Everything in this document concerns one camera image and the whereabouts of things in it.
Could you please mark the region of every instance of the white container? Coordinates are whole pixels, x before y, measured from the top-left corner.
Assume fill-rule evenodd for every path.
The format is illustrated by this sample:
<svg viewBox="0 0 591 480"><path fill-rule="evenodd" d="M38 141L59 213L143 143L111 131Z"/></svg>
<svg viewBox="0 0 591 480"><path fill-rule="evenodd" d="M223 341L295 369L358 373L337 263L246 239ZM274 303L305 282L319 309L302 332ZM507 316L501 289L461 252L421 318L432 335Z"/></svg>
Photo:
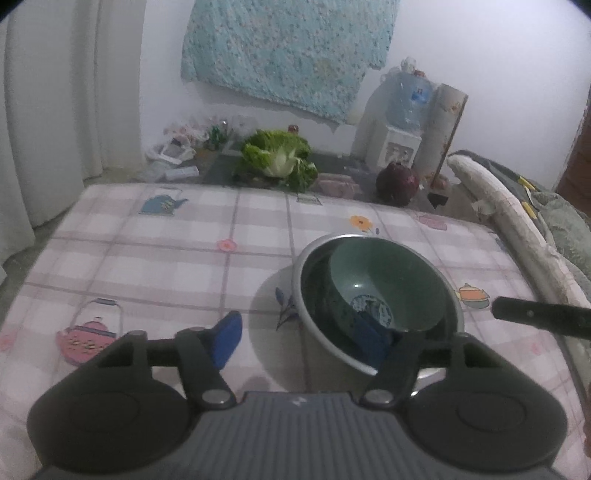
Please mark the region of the white container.
<svg viewBox="0 0 591 480"><path fill-rule="evenodd" d="M379 172L392 161L410 168L420 145L421 137L394 128L384 119L377 119L365 163L374 172Z"/></svg>
<svg viewBox="0 0 591 480"><path fill-rule="evenodd" d="M198 177L199 169L197 167L175 168L174 170L167 170L164 174L168 181L174 181L189 177Z"/></svg>

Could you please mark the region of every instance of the black handle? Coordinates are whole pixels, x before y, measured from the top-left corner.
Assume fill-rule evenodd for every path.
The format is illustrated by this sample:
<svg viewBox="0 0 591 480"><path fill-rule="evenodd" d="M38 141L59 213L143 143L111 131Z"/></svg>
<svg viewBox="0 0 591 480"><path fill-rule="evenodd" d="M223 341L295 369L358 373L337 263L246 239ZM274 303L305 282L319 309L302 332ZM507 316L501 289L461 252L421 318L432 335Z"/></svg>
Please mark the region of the black handle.
<svg viewBox="0 0 591 480"><path fill-rule="evenodd" d="M498 297L491 312L499 320L591 340L591 309Z"/></svg>

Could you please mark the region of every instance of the tablecloth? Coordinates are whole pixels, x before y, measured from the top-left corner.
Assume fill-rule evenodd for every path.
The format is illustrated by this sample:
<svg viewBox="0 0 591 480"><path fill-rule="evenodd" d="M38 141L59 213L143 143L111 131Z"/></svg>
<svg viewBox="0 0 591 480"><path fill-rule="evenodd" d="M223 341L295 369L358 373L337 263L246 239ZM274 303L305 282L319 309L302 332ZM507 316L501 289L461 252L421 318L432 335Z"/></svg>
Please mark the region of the tablecloth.
<svg viewBox="0 0 591 480"><path fill-rule="evenodd" d="M162 192L187 201L173 215L139 213ZM243 338L222 371L238 397L247 390L362 389L368 378L327 353L299 322L276 330L276 292L290 294L291 266L301 250L327 233L360 230L408 245L456 290L469 284L491 301L499 295L535 298L497 235L471 223L267 190L89 187L40 255L0 330L0 479L24 480L40 466L25 429L27 413L75 368L60 355L56 336L97 317L112 332L145 330L156 339L211 326L238 310ZM118 308L88 303L98 297ZM496 320L489 305L462 303L462 309L466 331L562 403L569 435L555 466L568 478L586 479L583 413L552 335ZM154 377L181 391L176 370L154 368Z"/></svg>

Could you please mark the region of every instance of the orange teapot print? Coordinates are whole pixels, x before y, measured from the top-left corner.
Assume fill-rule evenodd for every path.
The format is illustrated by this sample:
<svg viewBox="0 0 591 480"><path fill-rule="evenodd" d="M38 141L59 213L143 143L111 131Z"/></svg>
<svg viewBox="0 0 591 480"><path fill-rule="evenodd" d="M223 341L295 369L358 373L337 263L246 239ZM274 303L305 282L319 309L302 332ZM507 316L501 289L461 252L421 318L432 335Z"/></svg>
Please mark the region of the orange teapot print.
<svg viewBox="0 0 591 480"><path fill-rule="evenodd" d="M473 287L469 283L464 283L464 286L458 289L456 295L464 305L473 309L485 309L491 304L491 297L488 293L481 288Z"/></svg>

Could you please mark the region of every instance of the blue cloth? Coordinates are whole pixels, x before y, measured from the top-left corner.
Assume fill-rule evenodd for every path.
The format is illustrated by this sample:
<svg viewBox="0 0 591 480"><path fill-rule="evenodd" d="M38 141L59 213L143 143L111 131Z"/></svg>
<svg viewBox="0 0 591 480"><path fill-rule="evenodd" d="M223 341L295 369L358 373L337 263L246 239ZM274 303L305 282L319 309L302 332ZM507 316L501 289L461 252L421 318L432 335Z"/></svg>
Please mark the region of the blue cloth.
<svg viewBox="0 0 591 480"><path fill-rule="evenodd" d="M399 0L197 0L181 76L344 122L383 68Z"/></svg>

